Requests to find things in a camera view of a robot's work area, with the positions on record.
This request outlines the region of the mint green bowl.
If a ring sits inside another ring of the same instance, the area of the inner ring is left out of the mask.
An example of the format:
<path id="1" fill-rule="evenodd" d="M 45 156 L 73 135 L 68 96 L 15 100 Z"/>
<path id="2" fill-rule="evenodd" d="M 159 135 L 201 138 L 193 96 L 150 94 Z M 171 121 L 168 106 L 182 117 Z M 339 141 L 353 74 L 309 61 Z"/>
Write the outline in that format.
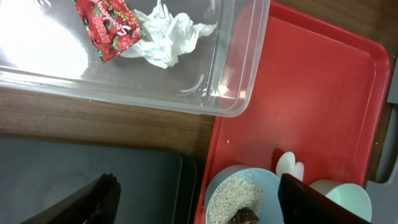
<path id="1" fill-rule="evenodd" d="M 368 222 L 371 221 L 373 213 L 371 200 L 361 186 L 326 179 L 317 180 L 310 186 L 349 212 Z"/>

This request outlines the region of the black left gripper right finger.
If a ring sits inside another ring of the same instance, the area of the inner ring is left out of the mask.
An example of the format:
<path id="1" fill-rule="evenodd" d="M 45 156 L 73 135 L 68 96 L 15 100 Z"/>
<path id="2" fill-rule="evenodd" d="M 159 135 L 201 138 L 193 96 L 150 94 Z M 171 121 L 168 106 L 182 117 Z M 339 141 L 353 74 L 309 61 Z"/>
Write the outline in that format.
<path id="1" fill-rule="evenodd" d="M 278 199 L 285 224 L 370 224 L 291 174 L 282 174 Z"/>

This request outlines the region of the white rice leftovers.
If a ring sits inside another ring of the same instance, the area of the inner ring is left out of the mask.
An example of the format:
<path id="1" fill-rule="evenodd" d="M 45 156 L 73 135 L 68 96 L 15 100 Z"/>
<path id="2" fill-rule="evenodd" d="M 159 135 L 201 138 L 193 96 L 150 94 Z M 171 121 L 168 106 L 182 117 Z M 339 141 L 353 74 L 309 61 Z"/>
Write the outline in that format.
<path id="1" fill-rule="evenodd" d="M 215 191 L 208 205 L 207 217 L 210 223 L 228 224 L 236 212 L 244 207 L 250 208 L 259 217 L 262 198 L 263 190 L 252 174 L 234 174 Z"/>

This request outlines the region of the brown food piece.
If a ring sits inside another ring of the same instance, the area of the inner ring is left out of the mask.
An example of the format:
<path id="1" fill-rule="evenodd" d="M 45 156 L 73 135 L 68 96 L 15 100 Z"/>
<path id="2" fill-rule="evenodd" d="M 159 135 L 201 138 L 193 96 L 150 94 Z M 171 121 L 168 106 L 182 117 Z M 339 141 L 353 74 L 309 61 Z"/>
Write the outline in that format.
<path id="1" fill-rule="evenodd" d="M 228 224 L 255 224 L 259 217 L 248 207 L 239 209 Z"/>

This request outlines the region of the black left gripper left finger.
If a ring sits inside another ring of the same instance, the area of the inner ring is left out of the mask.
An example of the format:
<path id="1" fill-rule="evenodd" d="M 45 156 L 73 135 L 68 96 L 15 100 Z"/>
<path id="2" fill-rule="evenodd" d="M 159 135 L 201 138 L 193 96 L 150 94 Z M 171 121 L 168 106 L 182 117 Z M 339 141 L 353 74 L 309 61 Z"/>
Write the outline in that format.
<path id="1" fill-rule="evenodd" d="M 55 205 L 23 221 L 23 224 L 113 224 L 121 184 L 112 173 L 104 173 Z"/>

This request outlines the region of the light blue rice bowl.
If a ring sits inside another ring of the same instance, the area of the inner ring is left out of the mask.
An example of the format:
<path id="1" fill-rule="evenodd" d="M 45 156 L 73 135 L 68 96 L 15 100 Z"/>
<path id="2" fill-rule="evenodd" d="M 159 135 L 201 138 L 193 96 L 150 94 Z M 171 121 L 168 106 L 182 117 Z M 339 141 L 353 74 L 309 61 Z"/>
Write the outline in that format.
<path id="1" fill-rule="evenodd" d="M 232 175 L 242 173 L 252 174 L 257 179 L 261 189 L 263 190 L 261 211 L 259 212 L 259 223 L 283 223 L 282 210 L 277 196 L 280 179 L 269 170 L 243 165 L 227 167 L 217 173 L 210 181 L 205 192 L 205 222 L 214 224 L 210 223 L 207 214 L 208 205 L 215 196 L 215 191 Z"/>

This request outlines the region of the white napkin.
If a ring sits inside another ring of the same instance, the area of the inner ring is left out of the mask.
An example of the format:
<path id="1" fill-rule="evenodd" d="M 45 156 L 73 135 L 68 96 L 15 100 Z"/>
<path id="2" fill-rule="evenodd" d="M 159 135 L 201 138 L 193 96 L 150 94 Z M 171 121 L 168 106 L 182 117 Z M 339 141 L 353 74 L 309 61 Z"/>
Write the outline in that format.
<path id="1" fill-rule="evenodd" d="M 184 12 L 172 15 L 161 0 L 150 14 L 133 10 L 144 31 L 144 37 L 120 56 L 124 58 L 144 58 L 149 63 L 163 69 L 178 63 L 178 56 L 193 52 L 200 37 L 209 36 L 217 24 L 194 23 Z"/>

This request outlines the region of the red snack wrapper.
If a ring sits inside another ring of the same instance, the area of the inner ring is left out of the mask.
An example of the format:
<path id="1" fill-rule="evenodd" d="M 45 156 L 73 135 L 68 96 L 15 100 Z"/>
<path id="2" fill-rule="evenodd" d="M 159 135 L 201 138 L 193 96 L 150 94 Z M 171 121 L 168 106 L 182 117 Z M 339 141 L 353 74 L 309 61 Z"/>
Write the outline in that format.
<path id="1" fill-rule="evenodd" d="M 73 0 L 96 53 L 106 63 L 145 37 L 124 0 Z"/>

